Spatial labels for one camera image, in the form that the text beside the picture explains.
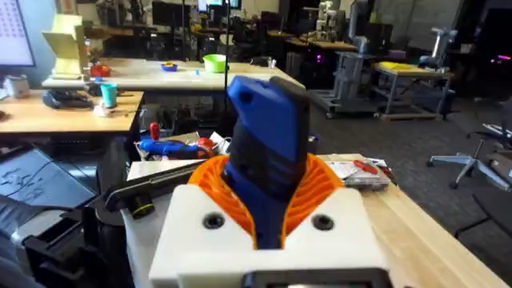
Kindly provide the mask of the right gripper white and orange right finger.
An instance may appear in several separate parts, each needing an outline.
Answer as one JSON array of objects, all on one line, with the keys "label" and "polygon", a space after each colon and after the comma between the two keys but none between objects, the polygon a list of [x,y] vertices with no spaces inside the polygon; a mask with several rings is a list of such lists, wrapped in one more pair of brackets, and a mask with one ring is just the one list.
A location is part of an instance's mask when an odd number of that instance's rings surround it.
[{"label": "right gripper white and orange right finger", "polygon": [[312,154],[286,208],[282,241],[281,268],[388,268],[359,191]]}]

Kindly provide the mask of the right gripper white and orange left finger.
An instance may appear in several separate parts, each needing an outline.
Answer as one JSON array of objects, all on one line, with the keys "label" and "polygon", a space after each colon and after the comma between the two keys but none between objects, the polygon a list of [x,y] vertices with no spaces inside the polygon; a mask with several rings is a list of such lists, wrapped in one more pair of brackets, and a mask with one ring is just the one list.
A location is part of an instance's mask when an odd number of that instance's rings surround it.
[{"label": "right gripper white and orange left finger", "polygon": [[240,287],[257,269],[254,224],[211,158],[174,188],[149,271],[155,287]]}]

